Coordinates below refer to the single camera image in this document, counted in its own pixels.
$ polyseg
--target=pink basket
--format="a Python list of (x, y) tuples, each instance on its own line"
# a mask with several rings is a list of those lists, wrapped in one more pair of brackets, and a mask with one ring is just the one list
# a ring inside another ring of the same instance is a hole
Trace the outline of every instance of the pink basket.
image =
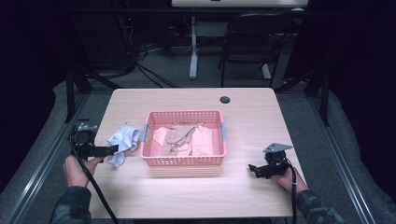
[[(212, 156), (164, 157), (162, 147), (153, 139), (155, 130), (161, 127), (171, 128), (175, 123), (195, 125), (203, 122), (213, 131)], [(180, 165), (220, 165), (226, 154), (226, 137), (223, 118), (220, 111), (159, 111), (150, 112), (142, 133), (140, 153), (148, 166)]]

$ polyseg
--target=table top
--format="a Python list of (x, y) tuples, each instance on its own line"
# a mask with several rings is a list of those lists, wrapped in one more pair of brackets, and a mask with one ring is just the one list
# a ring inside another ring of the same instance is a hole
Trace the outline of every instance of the table top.
[[(222, 96), (230, 98), (223, 104)], [(220, 166), (150, 168), (140, 148), (119, 168), (107, 161), (94, 178), (118, 218), (291, 217), (290, 194), (248, 164), (265, 165), (271, 143), (292, 142), (272, 89), (119, 89), (113, 92), (95, 138), (97, 146), (125, 125), (143, 131), (149, 112), (219, 110), (227, 135)], [(294, 148), (288, 159), (303, 176)], [(109, 217), (92, 185), (93, 218)]]
[(173, 7), (306, 7), (308, 0), (172, 0)]

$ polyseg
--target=table leg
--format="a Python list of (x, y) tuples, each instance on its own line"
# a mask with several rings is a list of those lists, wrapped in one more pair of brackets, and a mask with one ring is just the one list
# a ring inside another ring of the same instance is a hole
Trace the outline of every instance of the table leg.
[(195, 17), (191, 18), (191, 64), (190, 64), (190, 79), (197, 78), (198, 67), (198, 52), (197, 52), (197, 34), (196, 34)]
[(262, 76), (264, 79), (271, 79), (271, 72), (266, 63), (262, 66)]

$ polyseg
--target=small black object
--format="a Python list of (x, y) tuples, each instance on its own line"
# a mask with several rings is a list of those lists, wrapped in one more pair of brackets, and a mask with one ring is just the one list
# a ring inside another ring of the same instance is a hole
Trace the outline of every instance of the small black object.
[(266, 179), (269, 179), (273, 175), (283, 175), (290, 167), (285, 151), (278, 151), (274, 153), (267, 152), (265, 153), (265, 160), (267, 161), (268, 165), (261, 167), (251, 164), (248, 165), (250, 171), (253, 172), (257, 178), (265, 177)]
[(114, 155), (115, 152), (119, 150), (119, 146), (112, 147), (96, 147), (94, 144), (96, 133), (92, 130), (79, 131), (75, 128), (73, 132), (70, 133), (70, 141), (72, 149), (71, 153), (77, 154), (83, 159), (87, 160), (89, 157), (106, 157), (109, 155)]
[(220, 97), (220, 101), (221, 101), (223, 104), (228, 104), (228, 103), (231, 102), (231, 99), (230, 99), (230, 97), (228, 97), (228, 96), (221, 96), (221, 97)]

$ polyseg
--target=hand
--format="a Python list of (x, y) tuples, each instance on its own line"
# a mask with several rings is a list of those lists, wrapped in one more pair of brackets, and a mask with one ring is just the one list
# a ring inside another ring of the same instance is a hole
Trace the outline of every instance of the hand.
[[(87, 167), (87, 169), (90, 171), (91, 175), (95, 173), (95, 168), (97, 164), (102, 160), (103, 158), (97, 157), (97, 158), (93, 158), (90, 161), (84, 161), (84, 164)], [(78, 163), (78, 160), (73, 155), (66, 157), (66, 159), (64, 160), (64, 174), (66, 175), (68, 187), (80, 186), (87, 188), (88, 183), (90, 182), (88, 177), (82, 171), (82, 168)]]
[[(297, 169), (293, 167), (296, 173), (296, 195), (299, 195), (301, 191), (309, 189), (305, 184)], [(291, 186), (293, 184), (292, 181), (292, 171), (291, 168), (288, 168), (284, 175), (273, 175), (271, 179), (275, 180), (283, 189), (286, 189), (288, 192), (291, 192)]]

